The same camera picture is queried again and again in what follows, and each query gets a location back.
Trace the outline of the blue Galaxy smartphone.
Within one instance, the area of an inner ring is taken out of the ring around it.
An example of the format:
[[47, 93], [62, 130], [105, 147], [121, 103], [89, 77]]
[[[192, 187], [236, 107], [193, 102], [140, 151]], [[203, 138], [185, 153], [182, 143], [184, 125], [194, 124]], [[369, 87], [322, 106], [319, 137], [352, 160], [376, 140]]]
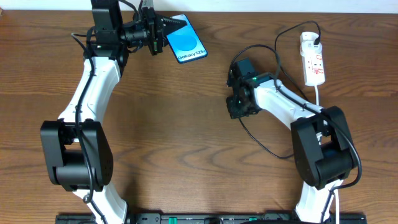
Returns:
[[188, 20], [188, 17], [185, 14], [179, 14], [172, 16], [172, 19], [183, 20], [187, 23], [183, 28], [167, 35], [167, 40], [177, 62], [187, 63], [205, 58], [208, 52]]

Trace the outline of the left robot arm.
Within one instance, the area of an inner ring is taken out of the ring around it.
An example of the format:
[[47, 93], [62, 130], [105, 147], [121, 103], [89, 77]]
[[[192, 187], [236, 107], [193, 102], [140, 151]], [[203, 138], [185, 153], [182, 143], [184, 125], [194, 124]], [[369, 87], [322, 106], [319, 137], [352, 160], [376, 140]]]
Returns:
[[155, 12], [152, 1], [134, 7], [124, 22], [120, 1], [93, 1], [94, 24], [86, 34], [72, 34], [83, 49], [84, 69], [75, 93], [59, 117], [40, 128], [51, 183], [82, 199], [95, 223], [127, 223], [128, 205], [111, 181], [113, 154], [102, 123], [110, 96], [130, 54], [148, 47], [162, 52], [167, 36], [186, 21]]

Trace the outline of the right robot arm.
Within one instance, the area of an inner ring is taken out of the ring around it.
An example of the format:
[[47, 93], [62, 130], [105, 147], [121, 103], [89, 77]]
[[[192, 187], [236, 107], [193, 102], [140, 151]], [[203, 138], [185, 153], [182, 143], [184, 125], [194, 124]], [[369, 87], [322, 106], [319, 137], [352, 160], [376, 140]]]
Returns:
[[227, 109], [233, 119], [264, 110], [291, 133], [295, 166], [303, 180], [295, 214], [301, 222], [323, 223], [339, 189], [356, 185], [361, 160], [344, 112], [337, 106], [314, 105], [287, 89], [272, 73], [259, 73], [248, 59], [232, 61]]

